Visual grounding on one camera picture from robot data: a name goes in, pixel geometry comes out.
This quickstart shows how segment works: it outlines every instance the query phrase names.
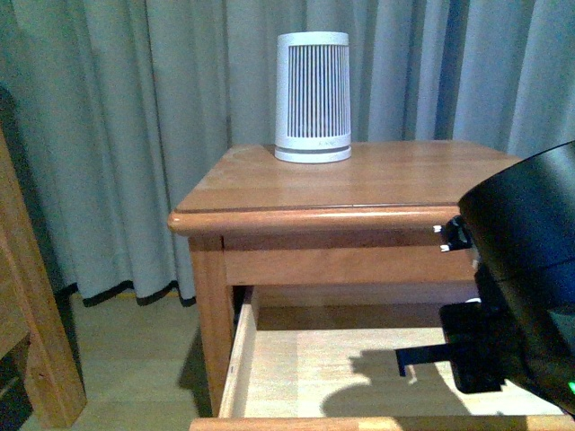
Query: wooden frame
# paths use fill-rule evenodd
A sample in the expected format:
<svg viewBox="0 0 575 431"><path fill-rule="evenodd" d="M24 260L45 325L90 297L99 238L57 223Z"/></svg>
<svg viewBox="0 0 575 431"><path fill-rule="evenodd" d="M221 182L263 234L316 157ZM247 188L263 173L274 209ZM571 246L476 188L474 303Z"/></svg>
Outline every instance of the wooden frame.
<svg viewBox="0 0 575 431"><path fill-rule="evenodd" d="M0 352L12 350L42 426L70 427L84 388L1 132L0 202Z"/></svg>

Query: curtain fold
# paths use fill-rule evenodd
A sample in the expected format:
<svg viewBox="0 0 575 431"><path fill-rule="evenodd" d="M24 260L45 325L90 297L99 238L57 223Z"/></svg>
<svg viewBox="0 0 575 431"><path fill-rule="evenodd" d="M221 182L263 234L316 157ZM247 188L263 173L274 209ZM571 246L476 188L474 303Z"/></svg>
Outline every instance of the curtain fold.
<svg viewBox="0 0 575 431"><path fill-rule="evenodd" d="M195 295L166 218L228 146L273 143L279 34L349 34L354 140L529 156L575 139L573 28L575 0L0 2L51 279Z"/></svg>

